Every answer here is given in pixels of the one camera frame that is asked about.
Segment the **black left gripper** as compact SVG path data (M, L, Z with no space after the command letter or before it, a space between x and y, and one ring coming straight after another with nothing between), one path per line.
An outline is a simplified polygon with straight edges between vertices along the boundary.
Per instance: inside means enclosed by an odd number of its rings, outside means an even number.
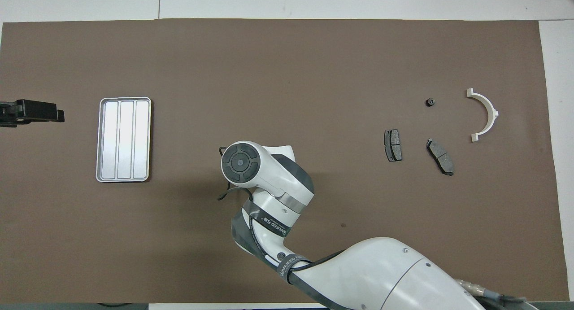
M54 103L35 100L0 102L0 126L17 127L32 122L65 122L65 112Z

